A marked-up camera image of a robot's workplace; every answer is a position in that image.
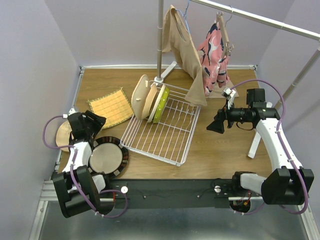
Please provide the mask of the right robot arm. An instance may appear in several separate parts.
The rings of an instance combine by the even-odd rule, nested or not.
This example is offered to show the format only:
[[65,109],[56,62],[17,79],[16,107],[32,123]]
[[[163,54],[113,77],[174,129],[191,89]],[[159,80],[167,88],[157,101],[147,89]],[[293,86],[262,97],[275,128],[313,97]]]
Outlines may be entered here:
[[241,196],[249,190],[261,195],[268,205],[304,204],[314,174],[311,169],[304,168],[293,153],[283,133],[281,117],[272,107],[272,103],[266,102],[264,89],[247,90],[247,108],[235,107],[235,90],[225,88],[221,94],[226,98],[226,103],[217,111],[207,130],[223,134],[225,121],[228,128],[234,123],[251,123],[266,147],[272,168],[268,177],[253,172],[235,172],[230,183],[230,191],[236,196]]

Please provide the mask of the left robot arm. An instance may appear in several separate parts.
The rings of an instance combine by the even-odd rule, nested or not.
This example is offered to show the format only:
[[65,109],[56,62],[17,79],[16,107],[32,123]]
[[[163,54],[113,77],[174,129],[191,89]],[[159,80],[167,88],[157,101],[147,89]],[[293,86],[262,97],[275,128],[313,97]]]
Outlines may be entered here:
[[100,197],[110,194],[111,185],[102,173],[92,174],[89,160],[94,149],[96,135],[106,118],[91,111],[79,112],[72,108],[67,115],[71,133],[69,135],[68,162],[61,173],[53,177],[53,185],[61,212],[65,218],[101,207]]

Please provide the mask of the cream green floral plate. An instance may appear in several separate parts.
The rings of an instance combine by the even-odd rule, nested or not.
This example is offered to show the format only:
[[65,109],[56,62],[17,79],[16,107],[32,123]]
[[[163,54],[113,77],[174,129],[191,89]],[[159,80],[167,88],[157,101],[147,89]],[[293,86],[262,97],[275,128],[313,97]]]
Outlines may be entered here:
[[154,106],[153,106],[153,109],[152,109],[152,111],[151,111],[151,113],[150,113],[150,115],[149,115],[149,118],[148,118],[148,120],[147,120],[148,123],[152,122],[152,120],[153,120],[153,118],[154,118],[154,116],[155,116],[156,110],[157,110],[157,108],[158,108],[158,105],[159,105],[159,103],[160,103],[160,101],[161,101],[161,98],[162,98],[162,95],[163,95],[165,89],[166,89],[166,85],[163,84],[162,87],[161,87],[161,89],[160,89],[160,91],[159,91],[159,93],[158,93],[158,96],[157,96],[157,98],[156,98],[156,101],[155,101],[155,104],[154,104]]

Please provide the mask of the green polka dot plate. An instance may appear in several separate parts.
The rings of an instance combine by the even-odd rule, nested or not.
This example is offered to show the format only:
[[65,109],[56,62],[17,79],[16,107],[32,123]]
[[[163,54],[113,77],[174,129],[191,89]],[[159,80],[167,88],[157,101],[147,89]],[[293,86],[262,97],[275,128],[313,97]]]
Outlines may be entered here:
[[157,106],[157,110],[155,112],[155,115],[153,117],[153,120],[152,120],[153,123],[158,123],[160,121],[161,116],[162,116],[162,112],[164,111],[166,103],[168,101],[169,94],[170,94],[170,90],[166,86],[166,88],[165,88],[165,90],[163,92],[163,95],[161,97],[161,100],[160,100],[160,102],[159,102],[159,104]]

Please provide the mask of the yellow woven placemat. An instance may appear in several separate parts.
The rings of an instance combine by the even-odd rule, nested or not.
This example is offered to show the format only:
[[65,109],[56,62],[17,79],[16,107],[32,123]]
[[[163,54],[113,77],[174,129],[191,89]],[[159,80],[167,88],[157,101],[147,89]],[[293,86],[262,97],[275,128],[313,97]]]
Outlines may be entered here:
[[87,103],[94,114],[106,118],[102,129],[117,126],[134,115],[122,87],[103,97],[88,100]]

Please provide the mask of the bird pattern beige plate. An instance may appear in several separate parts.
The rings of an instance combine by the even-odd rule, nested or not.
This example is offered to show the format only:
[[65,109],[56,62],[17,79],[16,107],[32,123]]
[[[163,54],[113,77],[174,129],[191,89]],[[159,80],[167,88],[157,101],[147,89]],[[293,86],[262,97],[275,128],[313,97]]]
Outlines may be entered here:
[[154,98],[156,96],[157,91],[158,91],[157,90],[157,85],[156,85],[156,83],[153,83],[151,85],[149,93],[147,94],[147,97],[145,99],[145,104],[143,106],[142,114],[141,114],[141,118],[142,119],[144,119],[147,116],[149,116],[150,111],[151,111],[151,106],[152,106],[152,103],[154,101]]

